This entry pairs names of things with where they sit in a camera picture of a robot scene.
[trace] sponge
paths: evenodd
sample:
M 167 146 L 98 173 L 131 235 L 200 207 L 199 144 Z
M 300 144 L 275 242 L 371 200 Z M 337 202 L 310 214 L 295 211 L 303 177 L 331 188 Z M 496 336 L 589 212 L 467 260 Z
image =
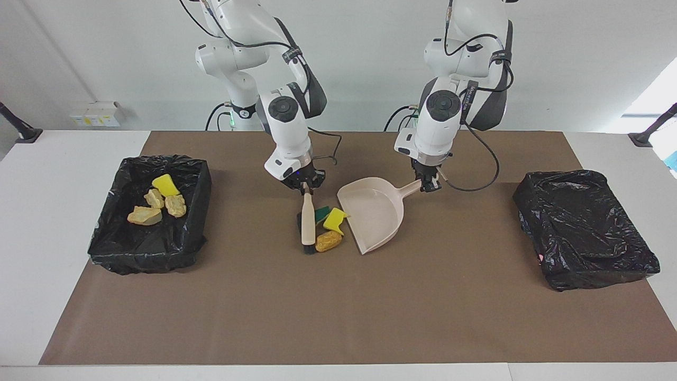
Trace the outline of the sponge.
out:
M 324 228 L 327 230 L 335 231 L 340 235 L 345 235 L 341 231 L 341 224 L 343 223 L 343 220 L 346 217 L 349 216 L 343 210 L 335 207 L 334 209 L 332 209 L 331 213 L 329 213 L 329 216 L 324 221 Z
M 174 181 L 172 181 L 170 175 L 162 175 L 158 177 L 157 179 L 153 180 L 153 186 L 162 193 L 163 196 L 169 197 L 169 196 L 178 196 L 181 194 L 179 190 L 176 188 L 174 185 Z

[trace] black mount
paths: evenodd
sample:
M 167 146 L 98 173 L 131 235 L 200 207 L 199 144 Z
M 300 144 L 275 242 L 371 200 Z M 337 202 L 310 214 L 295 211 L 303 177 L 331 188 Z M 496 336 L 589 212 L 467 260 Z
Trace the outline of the black mount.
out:
M 28 123 L 21 120 L 15 114 L 13 114 L 4 103 L 0 102 L 0 114 L 11 123 L 11 125 L 16 128 L 16 131 L 19 133 L 19 138 L 16 140 L 19 144 L 29 144 L 35 142 L 38 139 L 43 130 L 40 128 L 33 128 Z
M 308 184 L 308 188 L 310 188 L 310 194 L 312 195 L 313 189 L 322 186 L 325 177 L 326 171 L 322 169 L 315 169 L 313 163 L 310 163 L 289 175 L 289 177 L 284 179 L 282 183 L 290 189 L 300 191 L 302 195 L 305 193 L 303 185 Z
M 437 168 L 423 165 L 417 160 L 412 159 L 412 168 L 416 172 L 416 179 L 421 180 L 421 191 L 432 193 L 442 189 L 438 181 Z
M 665 114 L 662 114 L 646 131 L 640 132 L 639 134 L 628 134 L 628 136 L 637 147 L 651 148 L 653 147 L 651 143 L 649 143 L 651 134 L 658 131 L 661 126 L 667 123 L 675 115 L 677 115 L 677 103 L 673 104 L 672 107 L 670 107 L 670 110 L 666 111 Z

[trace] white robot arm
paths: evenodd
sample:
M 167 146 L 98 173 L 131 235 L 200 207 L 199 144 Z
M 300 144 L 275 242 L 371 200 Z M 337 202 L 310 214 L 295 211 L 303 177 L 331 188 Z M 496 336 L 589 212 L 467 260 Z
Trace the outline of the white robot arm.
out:
M 463 126 L 486 131 L 505 113 L 512 85 L 512 23 L 504 2 L 450 0 L 445 41 L 425 49 L 425 62 L 437 76 L 423 90 L 416 128 L 404 128 L 395 150 L 412 159 L 422 190 L 441 188 L 437 167 L 450 156 Z
M 282 21 L 256 0 L 199 1 L 207 27 L 222 38 L 202 45 L 196 52 L 199 67 L 225 84 L 231 96 L 233 119 L 238 129 L 261 129 L 277 144 L 265 164 L 276 179 L 304 193 L 324 180 L 315 170 L 306 119 L 322 114 L 327 99 Z M 265 64 L 270 51 L 278 52 L 296 81 L 259 95 L 256 81 L 243 70 Z

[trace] plastic bin liner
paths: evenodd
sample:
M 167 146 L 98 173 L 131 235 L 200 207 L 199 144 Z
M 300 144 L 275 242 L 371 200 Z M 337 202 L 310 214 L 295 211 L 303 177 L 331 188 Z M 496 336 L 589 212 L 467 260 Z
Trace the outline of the plastic bin liner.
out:
M 171 175 L 185 199 L 187 214 L 174 218 L 162 209 L 162 222 L 139 226 L 127 221 L 134 206 L 148 206 L 144 195 L 153 179 Z M 211 177 L 207 162 L 187 156 L 124 159 L 94 229 L 89 255 L 94 264 L 127 275 L 167 273 L 189 267 L 206 242 L 204 221 L 209 208 Z
M 530 173 L 513 199 L 541 270 L 557 291 L 602 288 L 660 272 L 658 258 L 598 172 Z

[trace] dustpan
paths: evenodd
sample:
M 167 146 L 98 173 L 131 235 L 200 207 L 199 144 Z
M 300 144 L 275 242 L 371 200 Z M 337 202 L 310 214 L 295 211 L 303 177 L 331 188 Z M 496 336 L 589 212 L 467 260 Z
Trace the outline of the dustpan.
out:
M 360 253 L 378 249 L 397 234 L 404 219 L 403 200 L 420 187 L 420 180 L 395 188 L 382 178 L 363 178 L 338 191 Z

